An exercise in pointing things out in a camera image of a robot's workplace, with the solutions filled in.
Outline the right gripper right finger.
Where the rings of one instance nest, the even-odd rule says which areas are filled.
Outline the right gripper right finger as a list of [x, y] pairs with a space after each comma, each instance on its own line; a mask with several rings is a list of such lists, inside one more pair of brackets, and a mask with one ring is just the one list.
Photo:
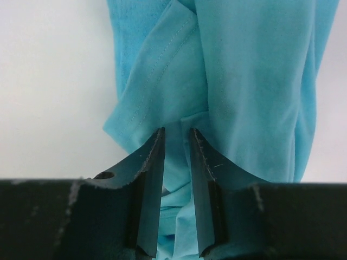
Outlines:
[[288, 224], [294, 184], [270, 183], [189, 133], [198, 254], [204, 259], [295, 259]]

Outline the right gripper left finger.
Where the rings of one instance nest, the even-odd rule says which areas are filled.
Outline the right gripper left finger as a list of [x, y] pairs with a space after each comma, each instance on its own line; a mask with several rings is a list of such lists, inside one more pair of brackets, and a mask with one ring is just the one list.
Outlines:
[[157, 253], [165, 130], [93, 179], [72, 183], [55, 259], [152, 259]]

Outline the light blue t shirt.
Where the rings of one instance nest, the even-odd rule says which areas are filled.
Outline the light blue t shirt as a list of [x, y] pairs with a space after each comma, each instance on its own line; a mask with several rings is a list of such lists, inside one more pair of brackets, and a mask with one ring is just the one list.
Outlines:
[[158, 259], [198, 259], [188, 133], [267, 181], [303, 177], [337, 1], [108, 1], [126, 152], [165, 128]]

